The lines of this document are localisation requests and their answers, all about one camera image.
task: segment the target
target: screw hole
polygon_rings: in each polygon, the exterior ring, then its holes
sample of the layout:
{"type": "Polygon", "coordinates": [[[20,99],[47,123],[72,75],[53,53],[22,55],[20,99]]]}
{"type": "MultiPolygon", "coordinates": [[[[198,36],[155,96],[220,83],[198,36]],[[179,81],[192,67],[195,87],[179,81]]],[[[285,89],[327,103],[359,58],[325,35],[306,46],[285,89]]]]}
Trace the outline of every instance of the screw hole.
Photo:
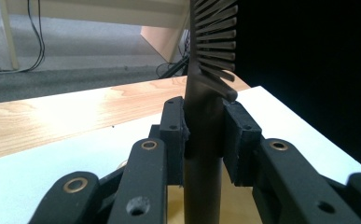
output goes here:
{"type": "Polygon", "coordinates": [[[142,144],[142,149],[145,149],[145,150],[151,150],[151,149],[155,149],[157,147],[157,143],[154,142],[154,141],[145,141],[143,144],[142,144]]]}
{"type": "Polygon", "coordinates": [[[128,201],[126,210],[129,215],[139,217],[150,210],[150,200],[147,197],[135,197],[128,201]]]}
{"type": "Polygon", "coordinates": [[[288,150],[288,146],[282,142],[271,142],[270,145],[272,148],[279,150],[279,151],[288,150]]]}
{"type": "Polygon", "coordinates": [[[63,190],[66,193],[76,193],[83,190],[88,185],[88,179],[84,177],[77,177],[67,181],[63,185],[63,190]]]}

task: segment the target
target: gray carpet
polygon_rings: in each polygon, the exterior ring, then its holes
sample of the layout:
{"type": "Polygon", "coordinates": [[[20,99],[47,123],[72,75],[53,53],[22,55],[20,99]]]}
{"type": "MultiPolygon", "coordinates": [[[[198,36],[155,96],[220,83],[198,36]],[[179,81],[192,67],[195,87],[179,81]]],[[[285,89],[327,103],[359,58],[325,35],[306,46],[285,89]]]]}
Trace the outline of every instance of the gray carpet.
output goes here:
{"type": "Polygon", "coordinates": [[[155,66],[54,70],[0,75],[0,103],[156,78],[155,66]]]}
{"type": "MultiPolygon", "coordinates": [[[[10,15],[10,24],[21,69],[28,68],[39,50],[29,18],[10,15]]],[[[0,102],[152,80],[166,63],[140,26],[42,18],[42,28],[45,61],[32,73],[0,75],[0,102]]],[[[11,69],[1,19],[0,69],[11,69]]]]}

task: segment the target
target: white desk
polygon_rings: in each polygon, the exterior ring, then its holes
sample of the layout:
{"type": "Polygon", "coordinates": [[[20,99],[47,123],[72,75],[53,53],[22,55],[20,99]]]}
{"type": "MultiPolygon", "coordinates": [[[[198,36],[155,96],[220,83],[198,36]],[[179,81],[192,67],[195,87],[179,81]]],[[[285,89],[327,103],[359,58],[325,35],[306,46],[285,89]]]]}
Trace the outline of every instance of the white desk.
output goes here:
{"type": "MultiPolygon", "coordinates": [[[[32,0],[33,12],[37,1],[32,0]]],[[[27,2],[0,0],[0,14],[13,68],[18,69],[8,14],[27,15],[27,2]]],[[[41,0],[41,16],[142,25],[141,35],[168,62],[188,26],[187,0],[41,0]]]]}
{"type": "MultiPolygon", "coordinates": [[[[263,88],[239,92],[238,101],[262,128],[264,137],[291,142],[321,175],[344,184],[349,174],[361,172],[360,163],[263,88]]],[[[150,116],[0,158],[0,223],[27,222],[63,175],[88,171],[103,177],[112,172],[127,159],[132,144],[159,122],[160,115],[150,116]]],[[[182,223],[182,192],[178,188],[169,192],[169,223],[182,223]]],[[[225,177],[222,195],[221,223],[260,223],[249,188],[235,188],[225,177]]]]}

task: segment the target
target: wooden tabletop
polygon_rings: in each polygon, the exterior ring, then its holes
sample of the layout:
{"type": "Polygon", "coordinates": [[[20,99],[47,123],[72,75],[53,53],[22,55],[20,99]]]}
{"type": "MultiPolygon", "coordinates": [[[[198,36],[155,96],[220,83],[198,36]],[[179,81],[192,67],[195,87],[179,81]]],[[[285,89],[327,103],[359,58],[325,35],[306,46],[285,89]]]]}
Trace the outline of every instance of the wooden tabletop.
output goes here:
{"type": "MultiPolygon", "coordinates": [[[[160,113],[166,100],[184,96],[186,77],[0,103],[0,157],[85,132],[160,113]]],[[[236,78],[237,91],[249,87],[236,78]]],[[[234,188],[223,172],[221,223],[260,223],[249,188],[234,188]]],[[[182,190],[169,187],[168,219],[184,223],[182,190]]]]}

